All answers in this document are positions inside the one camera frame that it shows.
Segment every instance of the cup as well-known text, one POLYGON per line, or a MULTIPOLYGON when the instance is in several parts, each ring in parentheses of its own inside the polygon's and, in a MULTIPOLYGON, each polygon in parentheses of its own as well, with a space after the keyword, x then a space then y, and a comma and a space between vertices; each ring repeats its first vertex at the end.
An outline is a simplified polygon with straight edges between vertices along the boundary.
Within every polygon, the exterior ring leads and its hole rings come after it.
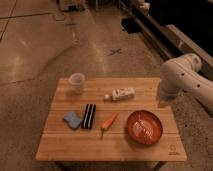
POLYGON ((76 94, 82 94, 84 91, 85 76, 82 73, 74 73, 69 78, 69 83, 72 85, 76 94))

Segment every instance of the paper cup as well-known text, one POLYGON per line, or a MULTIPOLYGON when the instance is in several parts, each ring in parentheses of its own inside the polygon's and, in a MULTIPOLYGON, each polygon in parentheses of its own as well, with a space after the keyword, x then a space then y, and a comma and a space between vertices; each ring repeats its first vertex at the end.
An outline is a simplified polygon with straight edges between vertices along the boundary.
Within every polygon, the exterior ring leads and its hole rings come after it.
POLYGON ((72 74, 69 78, 69 83, 73 87, 76 94, 82 94, 84 91, 85 76, 82 73, 72 74))

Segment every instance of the table leg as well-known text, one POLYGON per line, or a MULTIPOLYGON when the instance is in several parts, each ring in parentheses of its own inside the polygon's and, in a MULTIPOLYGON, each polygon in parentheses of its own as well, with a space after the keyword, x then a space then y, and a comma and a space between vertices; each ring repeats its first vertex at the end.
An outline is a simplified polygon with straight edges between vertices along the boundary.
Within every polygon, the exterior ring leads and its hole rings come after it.
POLYGON ((55 161, 56 166, 58 166, 62 171, 68 171, 68 167, 66 167, 62 162, 55 161))
POLYGON ((154 171, 158 171, 161 169, 162 166, 164 166, 166 162, 158 162, 155 167, 153 168, 154 171))
POLYGON ((121 0, 118 0, 118 8, 121 9, 121 0))
POLYGON ((95 0, 95 10, 98 11, 98 0, 95 0))

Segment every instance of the toy carrot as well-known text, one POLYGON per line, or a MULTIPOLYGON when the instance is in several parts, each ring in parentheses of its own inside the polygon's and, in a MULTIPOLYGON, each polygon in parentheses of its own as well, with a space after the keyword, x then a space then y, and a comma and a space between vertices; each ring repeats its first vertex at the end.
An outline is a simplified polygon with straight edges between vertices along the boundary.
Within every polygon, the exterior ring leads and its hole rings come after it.
POLYGON ((101 126, 101 139, 103 139, 104 131, 107 131, 109 127, 112 125, 114 120, 117 118, 118 113, 114 112, 110 115, 110 117, 102 124, 101 126))

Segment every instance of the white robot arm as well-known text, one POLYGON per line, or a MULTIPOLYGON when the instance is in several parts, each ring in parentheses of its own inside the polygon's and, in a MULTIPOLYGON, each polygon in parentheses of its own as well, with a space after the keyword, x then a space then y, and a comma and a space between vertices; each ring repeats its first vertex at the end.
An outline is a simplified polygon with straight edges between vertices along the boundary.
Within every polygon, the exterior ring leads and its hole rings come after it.
POLYGON ((165 62, 158 85, 158 100, 175 99, 182 89, 213 111, 213 82, 197 74, 201 66, 201 60, 195 54, 185 54, 165 62))

